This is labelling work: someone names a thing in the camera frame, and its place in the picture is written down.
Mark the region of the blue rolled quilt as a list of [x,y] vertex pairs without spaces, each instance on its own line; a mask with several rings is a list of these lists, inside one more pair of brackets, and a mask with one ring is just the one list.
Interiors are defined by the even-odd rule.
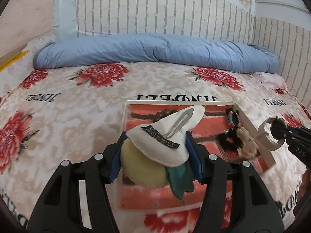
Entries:
[[50,43],[33,59],[35,70],[104,63],[163,62],[233,73],[276,73],[279,58],[267,48],[176,34],[84,36]]

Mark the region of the floral plush bed blanket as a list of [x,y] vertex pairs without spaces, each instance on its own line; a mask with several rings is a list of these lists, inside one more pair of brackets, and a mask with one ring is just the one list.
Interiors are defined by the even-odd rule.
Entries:
[[[129,101],[234,102],[257,129],[278,115],[310,128],[298,101],[250,74],[169,63],[119,63],[36,70],[1,98],[1,196],[27,229],[41,191],[61,160],[82,162],[117,141]],[[252,161],[287,228],[306,170],[287,151],[261,149]],[[118,181],[107,187],[121,232],[192,232],[201,203],[173,209],[124,210]]]

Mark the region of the cream fuzzy scrunchie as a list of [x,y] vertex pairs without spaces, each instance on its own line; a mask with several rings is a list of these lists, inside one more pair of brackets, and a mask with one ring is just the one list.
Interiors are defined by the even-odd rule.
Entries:
[[238,154],[244,156],[247,160],[254,159],[257,156],[259,146],[250,136],[249,131],[244,127],[240,127],[237,129],[237,137],[242,142],[241,146],[238,146]]

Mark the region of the white tray brick lining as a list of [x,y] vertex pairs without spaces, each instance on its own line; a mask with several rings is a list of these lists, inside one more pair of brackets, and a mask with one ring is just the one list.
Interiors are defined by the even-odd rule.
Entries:
[[[128,131],[140,124],[150,124],[160,116],[162,111],[182,110],[191,105],[195,105],[195,102],[129,101],[123,112],[122,130]],[[195,141],[204,145],[208,152],[216,154],[227,162],[241,163],[244,160],[243,156],[225,151],[217,141],[217,135],[228,129],[225,110],[227,108],[240,110],[239,106],[234,102],[202,102],[202,105],[206,109],[205,115],[191,132]],[[157,210],[194,206],[203,201],[206,191],[206,186],[198,181],[194,182],[194,186],[194,192],[186,192],[184,198],[179,200],[174,197],[169,186],[160,189],[137,186],[122,172],[118,179],[118,205],[124,210]]]

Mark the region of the pink pillow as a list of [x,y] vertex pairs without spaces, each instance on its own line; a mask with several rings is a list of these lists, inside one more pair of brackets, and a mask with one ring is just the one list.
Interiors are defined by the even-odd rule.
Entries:
[[288,90],[285,80],[277,73],[256,72],[250,75],[266,88]]

